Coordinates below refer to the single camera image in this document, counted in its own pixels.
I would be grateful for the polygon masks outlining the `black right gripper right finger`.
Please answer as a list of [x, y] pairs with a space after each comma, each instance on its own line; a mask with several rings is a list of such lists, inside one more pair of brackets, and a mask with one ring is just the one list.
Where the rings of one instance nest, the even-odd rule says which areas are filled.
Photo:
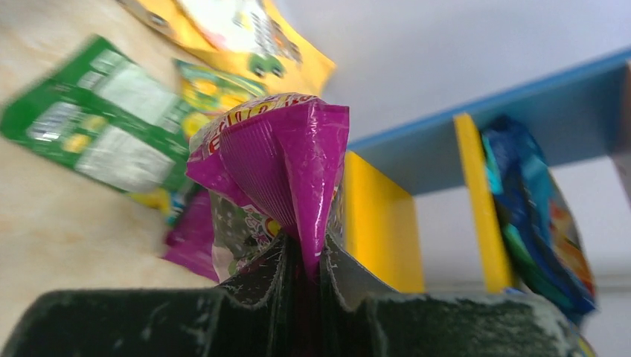
[[402, 293], [333, 239], [320, 262], [326, 356], [587, 356], [551, 303], [523, 293]]

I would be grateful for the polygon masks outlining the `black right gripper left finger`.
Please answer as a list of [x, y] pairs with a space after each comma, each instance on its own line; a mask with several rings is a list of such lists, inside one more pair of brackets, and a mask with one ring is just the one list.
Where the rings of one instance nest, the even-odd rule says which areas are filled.
[[3, 356], [285, 356], [300, 252], [278, 237], [203, 289], [76, 289], [38, 297]]

